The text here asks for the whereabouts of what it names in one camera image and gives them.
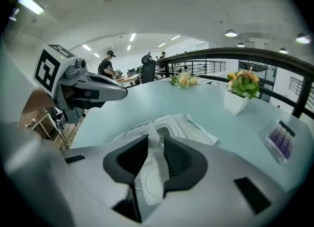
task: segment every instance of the flower pot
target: flower pot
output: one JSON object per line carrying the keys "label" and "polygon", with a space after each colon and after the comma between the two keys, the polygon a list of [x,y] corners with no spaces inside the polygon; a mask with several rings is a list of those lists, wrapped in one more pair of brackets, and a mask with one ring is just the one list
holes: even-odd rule
{"label": "flower pot", "polygon": [[229,110],[234,115],[240,113],[246,106],[248,97],[240,97],[233,93],[230,90],[225,92],[225,109]]}

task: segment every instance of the baseball cap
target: baseball cap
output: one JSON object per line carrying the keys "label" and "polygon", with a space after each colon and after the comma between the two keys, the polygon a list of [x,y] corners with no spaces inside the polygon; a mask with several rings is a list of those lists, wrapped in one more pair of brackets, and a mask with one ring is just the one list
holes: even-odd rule
{"label": "baseball cap", "polygon": [[111,57],[116,57],[116,55],[113,53],[112,50],[109,50],[109,51],[107,52],[107,54],[109,54]]}

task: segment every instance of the office chair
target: office chair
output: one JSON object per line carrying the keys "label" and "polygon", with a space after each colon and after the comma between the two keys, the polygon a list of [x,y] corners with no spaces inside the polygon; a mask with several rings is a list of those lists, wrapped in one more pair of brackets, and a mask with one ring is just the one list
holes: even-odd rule
{"label": "office chair", "polygon": [[155,76],[155,66],[156,66],[156,62],[153,60],[153,58],[150,56],[150,52],[143,56],[142,58],[142,64],[143,64],[143,79],[142,79],[142,83],[147,83],[147,82],[151,82],[154,80],[154,76]]}

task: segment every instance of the flower bouquet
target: flower bouquet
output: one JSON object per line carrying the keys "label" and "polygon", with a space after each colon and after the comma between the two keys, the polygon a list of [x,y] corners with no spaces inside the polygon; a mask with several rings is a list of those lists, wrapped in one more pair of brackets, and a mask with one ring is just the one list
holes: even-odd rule
{"label": "flower bouquet", "polygon": [[245,108],[249,99],[258,95],[260,91],[258,87],[259,79],[253,74],[252,68],[249,71],[229,73],[227,78],[230,80],[228,85],[231,86],[231,90],[226,91],[225,109],[237,115]]}
{"label": "flower bouquet", "polygon": [[188,88],[190,85],[197,84],[197,77],[190,75],[188,72],[182,73],[179,76],[171,76],[171,85],[177,85],[178,88]]}

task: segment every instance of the chair headrest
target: chair headrest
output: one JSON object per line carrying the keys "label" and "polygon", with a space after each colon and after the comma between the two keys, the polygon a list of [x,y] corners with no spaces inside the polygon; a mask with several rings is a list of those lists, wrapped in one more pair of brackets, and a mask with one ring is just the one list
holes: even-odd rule
{"label": "chair headrest", "polygon": [[150,64],[153,61],[153,58],[150,56],[151,52],[149,52],[147,55],[143,56],[142,58],[142,64],[147,65]]}

